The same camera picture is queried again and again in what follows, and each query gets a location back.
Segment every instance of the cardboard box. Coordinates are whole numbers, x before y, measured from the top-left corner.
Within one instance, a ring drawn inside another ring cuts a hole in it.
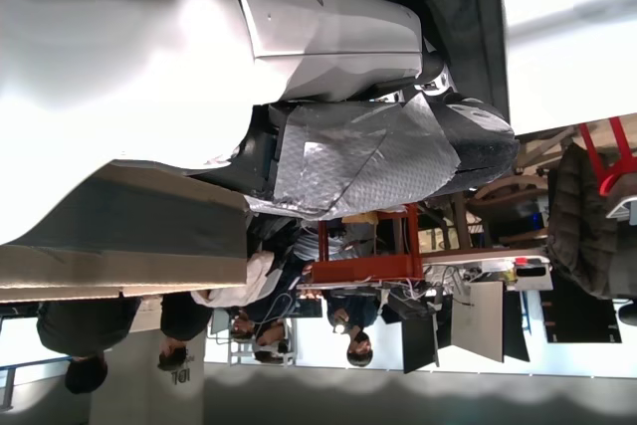
[[[106,166],[0,246],[0,302],[145,296],[245,284],[243,196]]]

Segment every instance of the dark hair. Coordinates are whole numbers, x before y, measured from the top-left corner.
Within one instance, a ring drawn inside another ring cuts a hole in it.
[[[188,355],[188,349],[186,347],[175,348],[170,355],[159,354],[159,363],[157,368],[164,372],[172,372],[179,370],[186,361]]]
[[[108,367],[101,357],[72,361],[67,369],[64,384],[74,394],[91,393],[104,383]]]
[[[265,350],[255,352],[255,359],[259,360],[261,363],[275,363],[277,365],[281,365],[283,363],[282,357],[275,357],[271,352],[267,352]]]
[[[354,367],[366,367],[367,365],[369,365],[369,362],[371,362],[372,358],[374,358],[373,350],[370,350],[366,353],[347,353],[347,361]]]
[[[254,333],[250,331],[230,330],[230,338],[232,338],[235,342],[247,343],[252,340],[253,336]]]

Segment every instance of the white panel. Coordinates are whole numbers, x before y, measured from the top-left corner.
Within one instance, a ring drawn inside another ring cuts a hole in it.
[[[637,111],[637,0],[504,0],[517,134]]]
[[[475,283],[468,297],[454,301],[451,343],[491,360],[503,357],[503,283]]]
[[[383,0],[241,0],[256,57],[420,52],[418,16]]]

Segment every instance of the gray cloth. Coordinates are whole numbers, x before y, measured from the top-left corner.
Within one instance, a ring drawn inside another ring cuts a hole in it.
[[[576,144],[566,150],[557,170],[547,248],[563,276],[593,296],[610,297],[617,222],[606,218],[588,155]]]

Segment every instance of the silver fabric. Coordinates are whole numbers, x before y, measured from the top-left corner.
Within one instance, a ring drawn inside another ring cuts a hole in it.
[[[302,104],[288,117],[274,199],[256,211],[333,219],[419,201],[460,159],[422,94],[406,105]]]

